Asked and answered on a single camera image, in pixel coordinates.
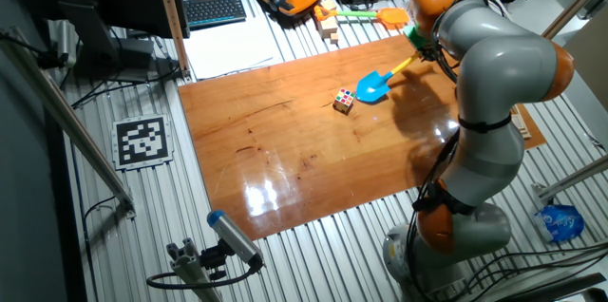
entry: blue plastic bag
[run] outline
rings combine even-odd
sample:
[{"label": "blue plastic bag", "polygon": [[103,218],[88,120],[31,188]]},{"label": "blue plastic bag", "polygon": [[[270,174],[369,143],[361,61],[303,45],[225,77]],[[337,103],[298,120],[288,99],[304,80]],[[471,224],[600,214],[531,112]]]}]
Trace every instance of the blue plastic bag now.
[{"label": "blue plastic bag", "polygon": [[534,222],[546,241],[561,242],[580,236],[585,222],[574,206],[550,205],[534,215]]}]

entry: yellow shovel handle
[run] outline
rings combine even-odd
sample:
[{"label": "yellow shovel handle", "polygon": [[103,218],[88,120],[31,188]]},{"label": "yellow shovel handle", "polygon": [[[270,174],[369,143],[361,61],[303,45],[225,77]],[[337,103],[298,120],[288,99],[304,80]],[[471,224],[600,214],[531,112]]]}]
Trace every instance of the yellow shovel handle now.
[{"label": "yellow shovel handle", "polygon": [[420,57],[420,53],[416,51],[413,55],[411,55],[406,61],[402,62],[399,66],[395,67],[391,72],[392,74],[397,74],[400,71],[404,70],[407,66],[409,66],[412,62],[416,61]]}]

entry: wooden table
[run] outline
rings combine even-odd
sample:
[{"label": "wooden table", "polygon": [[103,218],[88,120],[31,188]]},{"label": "wooden table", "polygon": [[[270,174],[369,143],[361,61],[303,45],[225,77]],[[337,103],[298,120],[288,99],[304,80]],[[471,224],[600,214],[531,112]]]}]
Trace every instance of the wooden table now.
[{"label": "wooden table", "polygon": [[[332,108],[341,87],[413,53],[403,36],[180,87],[214,209],[251,238],[420,184],[458,114],[454,84],[417,61],[379,104]],[[532,138],[545,142],[520,107]]]}]

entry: computer monitor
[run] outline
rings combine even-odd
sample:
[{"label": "computer monitor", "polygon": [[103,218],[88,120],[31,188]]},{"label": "computer monitor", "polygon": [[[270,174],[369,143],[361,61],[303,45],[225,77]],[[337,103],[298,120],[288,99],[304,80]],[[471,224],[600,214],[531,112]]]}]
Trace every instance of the computer monitor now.
[{"label": "computer monitor", "polygon": [[[171,37],[163,0],[19,0],[33,15],[50,20],[67,19],[75,28],[82,46],[74,74],[125,80],[119,72],[131,74],[128,81],[145,80],[151,64],[154,43],[116,40],[109,26],[142,30],[160,37]],[[189,36],[183,3],[176,2],[183,37]]]}]

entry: metal grating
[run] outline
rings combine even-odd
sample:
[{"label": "metal grating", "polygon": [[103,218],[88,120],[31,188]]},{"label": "metal grating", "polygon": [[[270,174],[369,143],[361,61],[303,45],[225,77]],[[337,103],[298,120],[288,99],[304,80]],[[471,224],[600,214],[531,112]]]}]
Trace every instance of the metal grating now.
[{"label": "metal grating", "polygon": [[[406,1],[384,0],[384,4],[403,6]],[[255,0],[243,0],[243,3],[250,18],[264,18]],[[288,29],[268,21],[268,29],[273,33],[284,61],[398,33],[353,17],[341,18],[338,45],[322,41],[312,21]],[[171,45],[164,44],[163,50],[157,46],[157,54],[161,57],[167,50],[170,56],[177,57]],[[166,114],[170,116],[169,130],[175,135],[173,161],[120,174],[135,199],[138,215],[134,220],[122,217],[120,209],[117,211],[117,203],[110,201],[91,213],[86,221],[92,268],[86,259],[83,224],[77,220],[90,301],[197,300],[191,292],[165,292],[148,289],[145,285],[147,276],[170,271],[166,244],[179,243],[188,236],[200,249],[217,242],[215,233],[205,222],[210,205],[181,110],[177,91],[181,84],[181,80],[175,80],[126,87],[99,96],[77,110],[93,140],[110,160],[113,122],[148,114]],[[66,89],[67,99],[75,102],[93,86],[94,83],[85,80],[72,82]],[[556,248],[545,245],[533,228],[531,214],[536,210],[529,186],[534,181],[553,183],[602,155],[585,137],[580,116],[567,99],[529,104],[527,108],[547,138],[547,145],[527,151],[518,177],[490,200],[509,215],[512,241],[496,254],[469,260],[465,265],[469,275],[497,255]],[[74,208],[79,215],[111,194],[68,138],[66,152]],[[608,179],[601,174],[558,195],[558,202],[577,206],[587,222],[582,236],[561,244],[561,248],[592,245],[606,238],[603,226],[608,223],[608,213],[601,208],[608,205],[608,196],[602,190],[605,187],[608,187]],[[264,253],[267,267],[244,282],[220,288],[223,299],[290,302],[404,299],[399,285],[384,268],[381,245],[390,227],[408,222],[413,198],[413,192],[402,192],[256,241]],[[524,267],[554,259],[555,256],[514,259],[490,269]],[[229,276],[244,274],[245,269],[237,259],[231,259],[227,264]],[[482,288],[491,282],[486,279]]]}]

